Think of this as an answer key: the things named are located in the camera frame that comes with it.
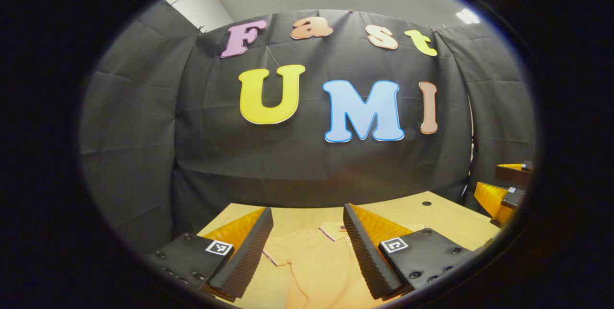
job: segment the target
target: pink letter f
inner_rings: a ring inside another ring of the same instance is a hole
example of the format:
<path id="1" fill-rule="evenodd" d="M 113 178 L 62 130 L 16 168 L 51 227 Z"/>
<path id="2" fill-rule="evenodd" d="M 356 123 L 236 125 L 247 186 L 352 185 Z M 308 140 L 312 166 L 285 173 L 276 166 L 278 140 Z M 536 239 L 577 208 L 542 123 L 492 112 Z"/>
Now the pink letter f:
<path id="1" fill-rule="evenodd" d="M 234 25 L 230 27 L 228 29 L 230 32 L 230 36 L 228 37 L 228 45 L 226 45 L 226 50 L 222 52 L 221 57 L 226 58 L 241 55 L 247 51 L 248 48 L 243 46 L 243 40 L 247 40 L 248 44 L 252 44 L 254 40 L 256 40 L 258 31 L 255 30 L 254 27 L 263 29 L 267 27 L 267 21 L 259 20 L 252 23 Z"/>

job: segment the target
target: orange shirt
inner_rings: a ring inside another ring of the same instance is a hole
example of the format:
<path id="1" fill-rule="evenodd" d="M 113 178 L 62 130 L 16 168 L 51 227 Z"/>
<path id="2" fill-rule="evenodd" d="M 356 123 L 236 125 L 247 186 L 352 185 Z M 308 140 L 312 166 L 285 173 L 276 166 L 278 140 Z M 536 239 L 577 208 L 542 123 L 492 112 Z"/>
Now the orange shirt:
<path id="1" fill-rule="evenodd" d="M 324 223 L 267 240 L 265 256 L 292 270 L 286 309 L 370 309 L 384 303 L 372 298 L 342 225 Z"/>

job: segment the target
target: yellow robot part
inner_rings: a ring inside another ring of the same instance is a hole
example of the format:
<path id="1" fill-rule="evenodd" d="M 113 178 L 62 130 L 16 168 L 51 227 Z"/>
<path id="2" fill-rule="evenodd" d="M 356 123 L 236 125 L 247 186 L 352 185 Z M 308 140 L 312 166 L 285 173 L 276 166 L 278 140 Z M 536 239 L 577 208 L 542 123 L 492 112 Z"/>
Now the yellow robot part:
<path id="1" fill-rule="evenodd" d="M 522 164 L 499 164 L 497 166 L 509 167 L 514 170 L 522 170 Z"/>
<path id="2" fill-rule="evenodd" d="M 349 204 L 356 213 L 362 227 L 369 236 L 371 243 L 378 250 L 381 257 L 384 257 L 379 251 L 379 242 L 388 241 L 388 239 L 401 237 L 412 233 L 408 228 L 404 228 L 395 222 L 391 222 L 384 217 L 380 217 L 375 213 L 371 213 L 364 208 Z"/>
<path id="3" fill-rule="evenodd" d="M 474 194 L 476 200 L 478 200 L 486 212 L 493 217 L 494 221 L 501 225 L 508 221 L 513 212 L 511 208 L 501 205 L 501 201 L 503 201 L 505 194 L 507 194 L 507 189 L 482 182 L 478 182 Z"/>
<path id="4" fill-rule="evenodd" d="M 243 241 L 248 236 L 248 233 L 252 230 L 254 224 L 264 211 L 265 208 L 260 208 L 252 213 L 240 217 L 235 221 L 229 222 L 228 224 L 217 228 L 202 237 L 230 243 L 235 246 L 235 251 L 233 252 L 233 255 L 230 256 L 231 259 L 236 251 L 239 250 L 241 244 L 243 244 Z"/>

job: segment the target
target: ceiling light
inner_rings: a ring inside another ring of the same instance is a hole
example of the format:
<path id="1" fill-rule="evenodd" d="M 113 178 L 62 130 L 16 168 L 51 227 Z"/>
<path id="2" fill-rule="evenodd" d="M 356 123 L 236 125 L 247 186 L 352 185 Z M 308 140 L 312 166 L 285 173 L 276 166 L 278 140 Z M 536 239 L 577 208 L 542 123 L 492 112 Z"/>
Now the ceiling light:
<path id="1" fill-rule="evenodd" d="M 463 9 L 461 12 L 457 12 L 456 16 L 458 16 L 459 19 L 463 20 L 465 24 L 479 24 L 480 23 L 480 19 L 478 19 L 478 16 L 467 8 Z"/>

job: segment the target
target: screw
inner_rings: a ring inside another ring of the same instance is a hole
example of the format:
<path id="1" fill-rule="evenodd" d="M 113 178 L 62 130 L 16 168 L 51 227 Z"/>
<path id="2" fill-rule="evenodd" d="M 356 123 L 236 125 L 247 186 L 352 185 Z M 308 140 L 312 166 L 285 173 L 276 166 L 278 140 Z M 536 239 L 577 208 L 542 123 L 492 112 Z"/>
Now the screw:
<path id="1" fill-rule="evenodd" d="M 192 275 L 194 276 L 194 278 L 197 278 L 198 280 L 206 280 L 204 276 L 200 273 L 192 272 Z"/>

